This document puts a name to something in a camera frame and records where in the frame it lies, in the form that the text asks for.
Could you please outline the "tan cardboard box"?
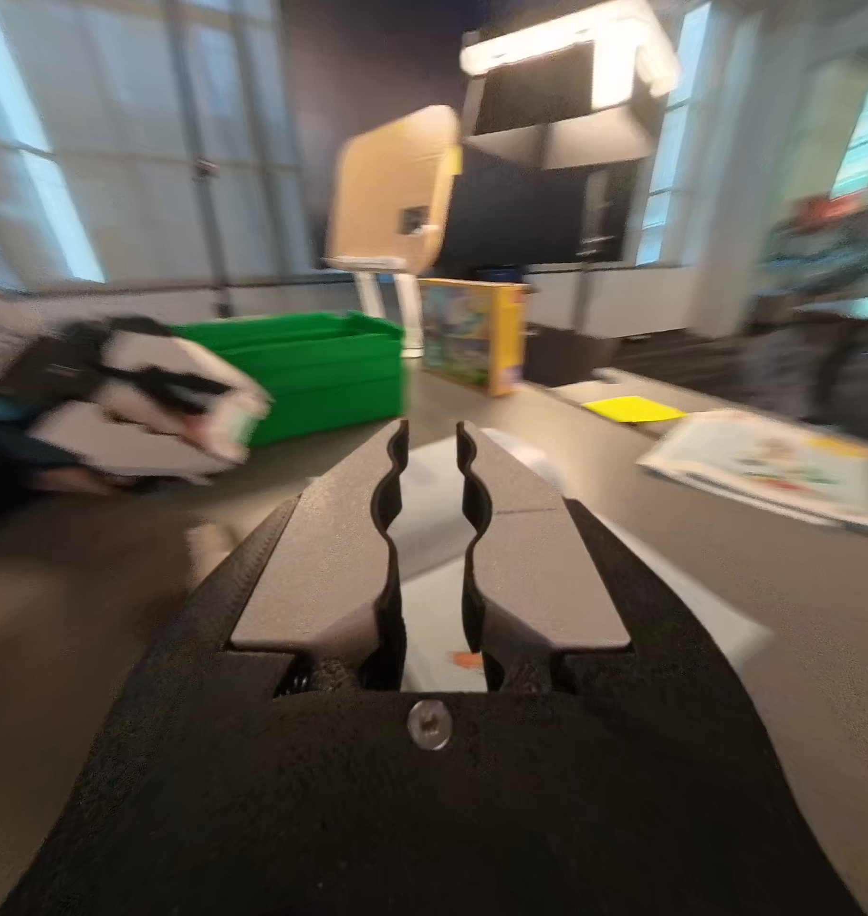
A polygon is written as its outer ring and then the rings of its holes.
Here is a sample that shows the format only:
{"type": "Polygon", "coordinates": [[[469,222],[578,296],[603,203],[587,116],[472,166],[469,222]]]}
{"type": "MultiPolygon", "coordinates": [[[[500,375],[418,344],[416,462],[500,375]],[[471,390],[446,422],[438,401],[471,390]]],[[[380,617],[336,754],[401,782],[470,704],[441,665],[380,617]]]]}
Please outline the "tan cardboard box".
{"type": "Polygon", "coordinates": [[[461,165],[460,118],[447,105],[352,137],[336,157],[325,263],[351,273],[425,274],[443,245],[461,165]]]}

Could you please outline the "colourful closed instruction booklet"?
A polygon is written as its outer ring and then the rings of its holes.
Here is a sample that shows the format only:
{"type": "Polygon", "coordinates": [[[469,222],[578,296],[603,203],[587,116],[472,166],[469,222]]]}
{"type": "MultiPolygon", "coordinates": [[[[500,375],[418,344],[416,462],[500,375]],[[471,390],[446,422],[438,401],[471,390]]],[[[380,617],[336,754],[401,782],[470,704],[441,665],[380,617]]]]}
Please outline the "colourful closed instruction booklet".
{"type": "Polygon", "coordinates": [[[744,410],[682,418],[636,463],[647,472],[815,525],[868,531],[868,445],[744,410]]]}

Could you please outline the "dark screen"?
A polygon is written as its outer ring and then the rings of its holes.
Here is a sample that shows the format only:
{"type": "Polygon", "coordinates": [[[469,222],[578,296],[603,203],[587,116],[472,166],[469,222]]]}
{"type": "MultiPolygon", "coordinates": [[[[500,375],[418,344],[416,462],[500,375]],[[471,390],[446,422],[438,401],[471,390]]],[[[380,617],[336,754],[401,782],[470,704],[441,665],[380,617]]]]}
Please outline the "dark screen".
{"type": "Polygon", "coordinates": [[[462,148],[443,245],[432,271],[471,280],[481,271],[576,263],[591,235],[588,179],[607,177],[597,235],[598,262],[623,259],[625,233],[641,159],[606,167],[541,170],[462,148]]]}

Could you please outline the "yellow paper sheet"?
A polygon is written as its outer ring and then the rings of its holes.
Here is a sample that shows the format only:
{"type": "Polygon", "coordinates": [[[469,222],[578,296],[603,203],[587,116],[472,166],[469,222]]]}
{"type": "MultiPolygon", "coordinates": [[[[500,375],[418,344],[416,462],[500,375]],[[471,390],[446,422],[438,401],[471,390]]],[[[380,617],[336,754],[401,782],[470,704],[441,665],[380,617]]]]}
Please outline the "yellow paper sheet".
{"type": "Polygon", "coordinates": [[[581,403],[588,412],[623,425],[667,423],[688,414],[676,407],[642,396],[615,396],[581,403]]]}

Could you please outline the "open pale instruction booklet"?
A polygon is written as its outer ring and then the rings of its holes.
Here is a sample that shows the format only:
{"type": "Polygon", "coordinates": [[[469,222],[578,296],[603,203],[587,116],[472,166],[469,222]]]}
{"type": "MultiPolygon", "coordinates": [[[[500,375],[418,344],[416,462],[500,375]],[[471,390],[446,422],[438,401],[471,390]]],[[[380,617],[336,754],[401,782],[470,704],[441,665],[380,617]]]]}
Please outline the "open pale instruction booklet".
{"type": "MultiPolygon", "coordinates": [[[[469,651],[461,619],[464,555],[474,534],[461,507],[463,480],[455,436],[412,449],[400,477],[403,508],[389,533],[402,583],[405,691],[486,689],[481,657],[469,651]]],[[[735,670],[772,641],[770,630],[659,552],[605,517],[600,521],[683,601],[735,670]]]]}

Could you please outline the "green plastic bin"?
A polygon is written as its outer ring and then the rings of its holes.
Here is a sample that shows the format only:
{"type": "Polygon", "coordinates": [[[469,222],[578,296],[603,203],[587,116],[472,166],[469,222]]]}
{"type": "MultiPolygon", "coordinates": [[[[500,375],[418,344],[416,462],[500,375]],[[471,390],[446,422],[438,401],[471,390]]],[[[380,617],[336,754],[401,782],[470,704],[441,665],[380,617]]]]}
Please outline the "green plastic bin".
{"type": "Polygon", "coordinates": [[[401,325],[362,312],[311,312],[173,326],[249,375],[272,406],[251,448],[398,418],[404,410],[401,325]]]}

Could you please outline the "dark cluttered furniture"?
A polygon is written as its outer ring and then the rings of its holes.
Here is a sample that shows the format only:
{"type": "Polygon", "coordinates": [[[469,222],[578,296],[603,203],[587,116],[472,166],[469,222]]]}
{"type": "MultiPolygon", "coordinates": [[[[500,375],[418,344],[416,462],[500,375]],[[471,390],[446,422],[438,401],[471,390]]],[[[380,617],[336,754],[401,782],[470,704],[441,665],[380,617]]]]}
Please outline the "dark cluttered furniture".
{"type": "Polygon", "coordinates": [[[747,402],[868,440],[868,199],[796,200],[765,239],[743,326],[747,402]]]}

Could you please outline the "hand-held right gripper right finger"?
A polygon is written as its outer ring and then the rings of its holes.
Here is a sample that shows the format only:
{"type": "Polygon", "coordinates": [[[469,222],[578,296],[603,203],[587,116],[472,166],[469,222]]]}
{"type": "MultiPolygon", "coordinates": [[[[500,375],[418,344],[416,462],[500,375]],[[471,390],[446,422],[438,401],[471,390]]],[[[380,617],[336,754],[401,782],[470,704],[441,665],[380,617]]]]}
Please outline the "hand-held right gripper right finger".
{"type": "Polygon", "coordinates": [[[488,691],[573,691],[574,658],[629,653],[633,640],[562,491],[469,421],[456,429],[465,638],[488,691]]]}

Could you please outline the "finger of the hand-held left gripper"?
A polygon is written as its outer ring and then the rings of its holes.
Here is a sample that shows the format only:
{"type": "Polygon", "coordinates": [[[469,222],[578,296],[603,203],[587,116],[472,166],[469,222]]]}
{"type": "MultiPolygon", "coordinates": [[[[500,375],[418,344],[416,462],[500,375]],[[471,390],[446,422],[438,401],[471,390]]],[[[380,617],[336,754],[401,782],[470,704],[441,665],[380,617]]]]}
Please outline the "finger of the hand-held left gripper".
{"type": "Polygon", "coordinates": [[[101,361],[100,406],[148,429],[205,429],[235,411],[259,422],[270,411],[258,383],[182,337],[114,335],[101,361]]]}
{"type": "Polygon", "coordinates": [[[44,414],[29,434],[105,475],[196,482],[244,464],[254,429],[250,410],[219,406],[206,414],[200,439],[192,441],[118,418],[96,403],[73,400],[44,414]]]}

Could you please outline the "colourful lego box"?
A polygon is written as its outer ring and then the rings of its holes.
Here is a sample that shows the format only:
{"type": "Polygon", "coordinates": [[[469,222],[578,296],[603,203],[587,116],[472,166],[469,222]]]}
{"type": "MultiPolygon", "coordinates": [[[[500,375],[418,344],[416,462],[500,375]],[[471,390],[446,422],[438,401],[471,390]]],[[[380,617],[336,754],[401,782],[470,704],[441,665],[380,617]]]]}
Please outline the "colourful lego box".
{"type": "Polygon", "coordinates": [[[488,396],[507,396],[522,382],[526,299],[522,283],[419,281],[422,367],[488,396]]]}

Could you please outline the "tripod pole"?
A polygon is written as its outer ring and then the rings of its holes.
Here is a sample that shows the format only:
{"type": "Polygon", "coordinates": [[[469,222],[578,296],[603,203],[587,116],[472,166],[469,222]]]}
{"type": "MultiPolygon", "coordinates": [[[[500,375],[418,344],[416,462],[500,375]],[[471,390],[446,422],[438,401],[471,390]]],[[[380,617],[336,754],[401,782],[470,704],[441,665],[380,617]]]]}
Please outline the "tripod pole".
{"type": "Polygon", "coordinates": [[[192,161],[192,177],[199,208],[199,217],[206,246],[211,288],[215,293],[214,312],[219,319],[235,316],[235,308],[230,291],[226,258],[220,227],[211,188],[211,179],[218,174],[214,162],[197,155],[192,161]]]}

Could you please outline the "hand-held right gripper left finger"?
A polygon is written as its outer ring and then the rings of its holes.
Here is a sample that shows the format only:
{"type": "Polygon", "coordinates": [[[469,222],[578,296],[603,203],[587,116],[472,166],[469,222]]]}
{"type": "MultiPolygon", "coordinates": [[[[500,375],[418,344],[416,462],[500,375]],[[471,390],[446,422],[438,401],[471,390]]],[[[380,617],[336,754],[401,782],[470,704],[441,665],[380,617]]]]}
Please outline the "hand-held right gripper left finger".
{"type": "Polygon", "coordinates": [[[334,661],[367,688],[398,688],[406,631],[389,528],[402,509],[405,418],[303,489],[230,636],[237,650],[334,661]]]}

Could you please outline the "white stand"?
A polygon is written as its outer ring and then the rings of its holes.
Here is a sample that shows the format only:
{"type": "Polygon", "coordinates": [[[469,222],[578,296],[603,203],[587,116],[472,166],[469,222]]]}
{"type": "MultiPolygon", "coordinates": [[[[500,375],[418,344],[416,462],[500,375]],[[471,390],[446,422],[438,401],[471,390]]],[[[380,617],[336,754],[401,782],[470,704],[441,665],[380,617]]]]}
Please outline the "white stand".
{"type": "Polygon", "coordinates": [[[397,319],[403,328],[403,358],[419,360],[424,354],[421,293],[416,276],[403,258],[392,256],[325,256],[329,269],[351,275],[361,310],[378,319],[397,319]]]}

